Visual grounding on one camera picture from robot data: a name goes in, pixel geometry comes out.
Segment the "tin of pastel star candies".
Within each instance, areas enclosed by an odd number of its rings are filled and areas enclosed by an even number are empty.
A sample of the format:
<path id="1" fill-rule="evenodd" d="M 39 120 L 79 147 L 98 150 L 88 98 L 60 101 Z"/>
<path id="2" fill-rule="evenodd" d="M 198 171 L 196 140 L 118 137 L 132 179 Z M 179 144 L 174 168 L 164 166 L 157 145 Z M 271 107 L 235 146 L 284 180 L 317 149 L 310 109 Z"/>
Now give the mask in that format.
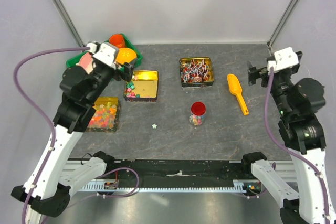
<path id="1" fill-rule="evenodd" d="M 125 84 L 123 97 L 129 102 L 156 102 L 158 100 L 159 72 L 136 70 Z"/>

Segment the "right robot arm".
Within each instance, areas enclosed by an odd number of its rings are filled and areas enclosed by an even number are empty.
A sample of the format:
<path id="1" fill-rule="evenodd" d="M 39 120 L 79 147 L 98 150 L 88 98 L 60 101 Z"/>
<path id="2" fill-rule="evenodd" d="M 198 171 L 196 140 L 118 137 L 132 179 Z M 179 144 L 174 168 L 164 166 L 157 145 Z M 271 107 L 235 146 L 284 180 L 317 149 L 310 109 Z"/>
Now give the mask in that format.
<path id="1" fill-rule="evenodd" d="M 249 85 L 260 79 L 280 113 L 282 142 L 277 146 L 290 155 L 298 188 L 291 188 L 260 152 L 244 155 L 240 172 L 261 182 L 278 204 L 283 223 L 335 223 L 325 175 L 326 142 L 316 116 L 326 103 L 324 87 L 313 78 L 292 83 L 301 58 L 302 52 L 288 47 L 274 52 L 263 68 L 248 65 Z"/>

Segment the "clear glass jar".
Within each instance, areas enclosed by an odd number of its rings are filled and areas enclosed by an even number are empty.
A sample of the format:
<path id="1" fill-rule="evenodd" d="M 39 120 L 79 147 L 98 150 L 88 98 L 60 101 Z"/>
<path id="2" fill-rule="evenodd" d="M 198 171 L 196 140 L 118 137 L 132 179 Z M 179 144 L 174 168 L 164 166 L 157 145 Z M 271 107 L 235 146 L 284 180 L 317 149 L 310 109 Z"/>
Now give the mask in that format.
<path id="1" fill-rule="evenodd" d="M 188 117 L 188 120 L 193 126 L 200 126 L 200 125 L 203 124 L 203 122 L 205 120 L 205 114 L 196 115 L 196 114 L 191 112 L 189 117 Z"/>

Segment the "yellow plastic scoop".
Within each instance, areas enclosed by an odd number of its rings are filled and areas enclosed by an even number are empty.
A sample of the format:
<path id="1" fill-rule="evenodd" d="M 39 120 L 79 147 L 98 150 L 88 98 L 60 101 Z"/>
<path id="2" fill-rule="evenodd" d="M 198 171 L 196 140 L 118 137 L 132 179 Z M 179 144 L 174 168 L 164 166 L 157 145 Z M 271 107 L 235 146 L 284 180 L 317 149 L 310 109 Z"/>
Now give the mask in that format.
<path id="1" fill-rule="evenodd" d="M 232 95 L 236 97 L 243 115 L 248 115 L 249 114 L 248 107 L 243 98 L 243 90 L 237 76 L 232 73 L 229 73 L 227 75 L 227 82 L 229 91 Z"/>

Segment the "red round lid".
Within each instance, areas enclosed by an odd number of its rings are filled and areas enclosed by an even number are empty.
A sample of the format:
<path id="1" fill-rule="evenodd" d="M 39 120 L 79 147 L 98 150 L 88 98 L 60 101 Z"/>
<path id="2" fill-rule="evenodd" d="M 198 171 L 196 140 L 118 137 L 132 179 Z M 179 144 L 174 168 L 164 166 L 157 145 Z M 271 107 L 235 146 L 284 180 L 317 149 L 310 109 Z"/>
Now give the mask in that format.
<path id="1" fill-rule="evenodd" d="M 206 106 L 203 102 L 194 102 L 191 106 L 191 112 L 197 116 L 204 115 L 206 113 Z"/>

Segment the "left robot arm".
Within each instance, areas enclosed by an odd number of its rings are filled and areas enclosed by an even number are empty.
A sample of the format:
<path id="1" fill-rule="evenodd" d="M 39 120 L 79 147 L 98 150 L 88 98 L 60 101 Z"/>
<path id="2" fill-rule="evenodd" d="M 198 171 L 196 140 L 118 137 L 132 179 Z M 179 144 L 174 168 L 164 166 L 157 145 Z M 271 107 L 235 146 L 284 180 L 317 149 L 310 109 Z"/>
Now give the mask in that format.
<path id="1" fill-rule="evenodd" d="M 100 60 L 87 74 L 81 66 L 68 68 L 64 72 L 62 84 L 64 97 L 53 120 L 23 91 L 18 81 L 18 71 L 30 58 L 20 61 L 14 69 L 13 79 L 21 95 L 40 113 L 51 129 L 48 143 L 33 173 L 23 185 L 13 188 L 11 195 L 23 202 L 21 222 L 39 223 L 27 217 L 27 210 L 39 216 L 57 217 L 67 207 L 75 193 L 91 180 L 111 178 L 115 173 L 112 157 L 104 152 L 96 153 L 86 164 L 67 176 L 62 176 L 63 167 L 74 146 L 95 114 L 93 108 L 99 95 L 109 81 L 122 79 L 130 81 L 133 64 L 125 63 L 124 70 L 113 69 Z"/>

